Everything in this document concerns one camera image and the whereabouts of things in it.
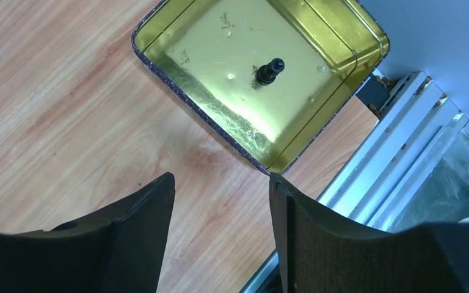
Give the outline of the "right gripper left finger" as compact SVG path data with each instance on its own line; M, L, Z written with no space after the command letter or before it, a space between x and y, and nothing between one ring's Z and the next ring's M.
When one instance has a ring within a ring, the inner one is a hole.
M174 199L167 172L52 230L0 233L0 292L156 292Z

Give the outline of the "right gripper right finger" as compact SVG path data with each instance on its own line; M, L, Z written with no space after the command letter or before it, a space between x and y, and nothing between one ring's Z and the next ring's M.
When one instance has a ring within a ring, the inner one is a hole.
M469 223L388 233L355 222L269 177L284 292L469 292Z

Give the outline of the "yellow transparent tray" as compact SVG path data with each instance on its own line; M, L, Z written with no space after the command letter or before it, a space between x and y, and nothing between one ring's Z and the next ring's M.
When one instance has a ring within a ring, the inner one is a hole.
M390 50L359 1L161 1L131 44L266 174L286 172Z

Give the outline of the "black piece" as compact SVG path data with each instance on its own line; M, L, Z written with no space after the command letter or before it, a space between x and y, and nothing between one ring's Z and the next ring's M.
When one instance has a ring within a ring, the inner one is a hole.
M261 85L273 83L276 77L285 69L285 62L281 58L274 58L269 63L260 66L255 74L255 80Z

